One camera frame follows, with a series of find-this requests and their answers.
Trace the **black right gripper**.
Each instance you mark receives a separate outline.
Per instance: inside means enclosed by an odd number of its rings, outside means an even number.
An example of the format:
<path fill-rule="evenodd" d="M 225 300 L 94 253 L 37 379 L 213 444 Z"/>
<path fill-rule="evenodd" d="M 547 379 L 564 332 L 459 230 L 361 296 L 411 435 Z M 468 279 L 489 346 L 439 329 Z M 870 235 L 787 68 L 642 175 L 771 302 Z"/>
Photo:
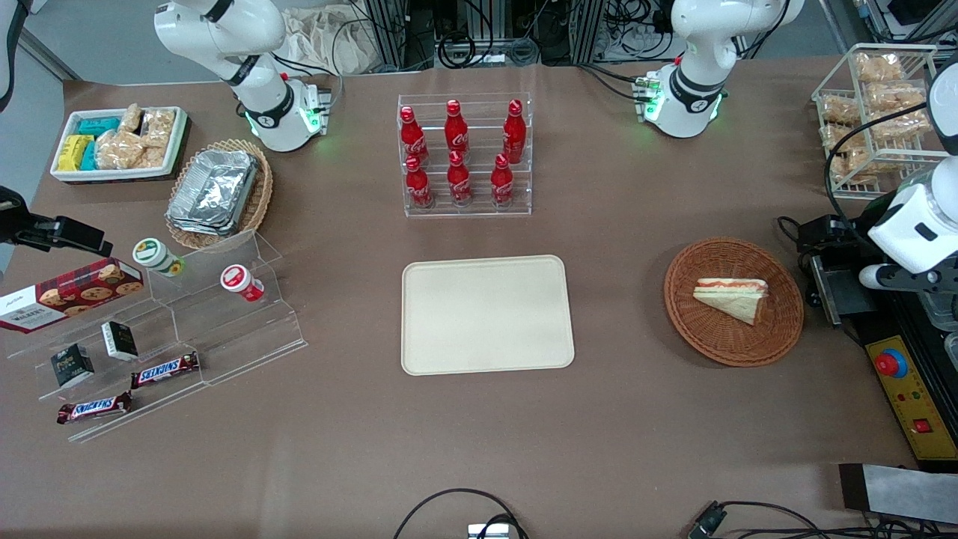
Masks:
<path fill-rule="evenodd" d="M 55 244 L 52 232 L 55 228 Z M 52 219 L 28 210 L 20 194 L 1 187 L 1 242 L 30 248 L 72 248 L 109 258 L 113 243 L 105 232 L 69 217 Z"/>

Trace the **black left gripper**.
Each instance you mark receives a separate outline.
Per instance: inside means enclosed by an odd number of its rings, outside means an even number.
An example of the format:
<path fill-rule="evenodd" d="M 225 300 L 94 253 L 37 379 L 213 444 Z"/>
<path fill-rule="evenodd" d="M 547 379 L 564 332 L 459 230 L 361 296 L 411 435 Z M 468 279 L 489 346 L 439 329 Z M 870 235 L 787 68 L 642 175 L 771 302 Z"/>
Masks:
<path fill-rule="evenodd" d="M 798 255 L 821 255 L 824 257 L 868 257 L 871 245 L 859 241 L 867 233 L 867 226 L 860 218 L 851 218 L 848 224 L 835 214 L 812 219 L 798 228 Z"/>

